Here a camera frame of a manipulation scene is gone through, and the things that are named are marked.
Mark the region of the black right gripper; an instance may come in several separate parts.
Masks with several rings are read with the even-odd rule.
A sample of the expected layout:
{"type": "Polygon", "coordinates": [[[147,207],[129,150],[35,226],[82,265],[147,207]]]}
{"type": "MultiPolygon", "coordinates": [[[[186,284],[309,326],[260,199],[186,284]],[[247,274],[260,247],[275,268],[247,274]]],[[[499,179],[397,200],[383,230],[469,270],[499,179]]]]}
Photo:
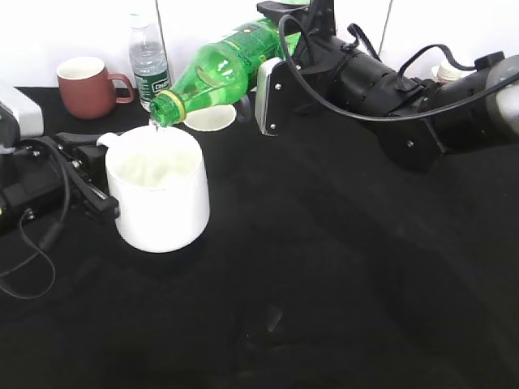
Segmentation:
{"type": "Polygon", "coordinates": [[[364,122],[407,122],[441,112],[419,111],[427,86],[383,64],[358,25],[348,27],[354,42],[336,37],[332,1],[262,1],[256,10],[279,23],[286,57],[271,58],[258,70],[255,119],[263,135],[278,136],[308,96],[364,122]]]}

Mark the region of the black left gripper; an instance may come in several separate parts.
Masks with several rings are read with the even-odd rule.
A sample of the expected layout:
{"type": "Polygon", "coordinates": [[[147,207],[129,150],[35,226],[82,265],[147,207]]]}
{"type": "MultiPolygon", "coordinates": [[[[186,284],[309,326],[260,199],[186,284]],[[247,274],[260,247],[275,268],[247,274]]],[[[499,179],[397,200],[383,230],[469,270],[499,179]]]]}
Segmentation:
{"type": "Polygon", "coordinates": [[[1,233],[15,228],[24,211],[43,216],[65,203],[80,205],[99,223],[119,216],[107,191],[105,155],[99,134],[61,132],[23,139],[1,150],[1,233]]]}

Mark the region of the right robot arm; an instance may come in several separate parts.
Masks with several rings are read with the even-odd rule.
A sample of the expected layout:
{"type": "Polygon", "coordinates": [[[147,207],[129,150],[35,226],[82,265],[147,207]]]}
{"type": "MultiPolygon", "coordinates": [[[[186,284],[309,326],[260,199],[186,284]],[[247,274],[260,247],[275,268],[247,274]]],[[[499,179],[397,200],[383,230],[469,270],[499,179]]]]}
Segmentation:
{"type": "Polygon", "coordinates": [[[263,1],[281,29],[281,52],[259,69],[255,116],[276,136],[288,119],[328,110],[354,120],[403,169],[427,171],[442,155],[518,141],[518,59],[491,53],[455,81],[408,78],[385,65],[364,31],[337,37],[334,4],[263,1]]]}

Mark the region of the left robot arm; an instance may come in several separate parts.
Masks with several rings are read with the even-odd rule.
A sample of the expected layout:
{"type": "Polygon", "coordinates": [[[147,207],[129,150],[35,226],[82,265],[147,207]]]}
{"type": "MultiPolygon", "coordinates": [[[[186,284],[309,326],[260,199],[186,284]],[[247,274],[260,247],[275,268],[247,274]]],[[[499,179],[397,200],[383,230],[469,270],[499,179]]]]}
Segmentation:
{"type": "Polygon", "coordinates": [[[1,231],[73,203],[100,223],[115,220],[118,201],[102,191],[107,148],[98,134],[45,135],[41,107],[20,90],[1,87],[1,231]]]}

